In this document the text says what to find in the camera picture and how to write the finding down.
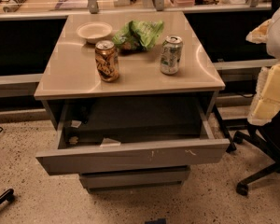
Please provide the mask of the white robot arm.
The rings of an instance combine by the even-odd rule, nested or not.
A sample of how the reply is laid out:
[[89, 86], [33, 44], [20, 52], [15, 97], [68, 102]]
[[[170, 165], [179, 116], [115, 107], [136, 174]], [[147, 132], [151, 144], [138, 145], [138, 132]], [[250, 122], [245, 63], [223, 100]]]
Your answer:
[[271, 67], [260, 69], [256, 95], [247, 118], [250, 124], [263, 126], [271, 122], [280, 111], [280, 8], [245, 39], [255, 44], [265, 43], [267, 53], [276, 59]]

